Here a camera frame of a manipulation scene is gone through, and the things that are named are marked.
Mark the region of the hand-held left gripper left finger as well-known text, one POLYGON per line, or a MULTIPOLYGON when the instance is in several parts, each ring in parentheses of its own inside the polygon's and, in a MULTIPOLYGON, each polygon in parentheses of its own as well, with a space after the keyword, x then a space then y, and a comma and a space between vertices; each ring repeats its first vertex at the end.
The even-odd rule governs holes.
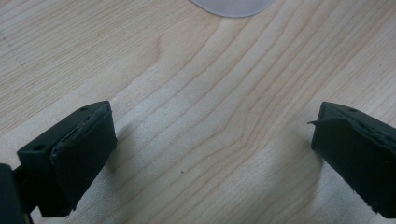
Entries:
POLYGON ((18 151, 23 208, 66 217, 117 146, 108 101, 85 105, 18 151))

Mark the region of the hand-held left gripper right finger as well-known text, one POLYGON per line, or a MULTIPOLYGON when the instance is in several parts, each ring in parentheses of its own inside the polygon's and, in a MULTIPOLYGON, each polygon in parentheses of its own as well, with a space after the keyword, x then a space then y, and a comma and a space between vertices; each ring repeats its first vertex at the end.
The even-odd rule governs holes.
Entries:
POLYGON ((374 212, 396 218, 396 128, 329 102, 312 124, 312 149, 374 212))

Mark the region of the clear plastic storage box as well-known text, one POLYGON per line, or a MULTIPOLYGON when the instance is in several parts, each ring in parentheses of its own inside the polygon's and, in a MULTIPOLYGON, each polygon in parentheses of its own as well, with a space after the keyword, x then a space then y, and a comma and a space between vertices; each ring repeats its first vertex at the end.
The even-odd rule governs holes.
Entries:
POLYGON ((268 8, 275 0, 190 0, 202 9, 227 18, 245 18, 268 8))

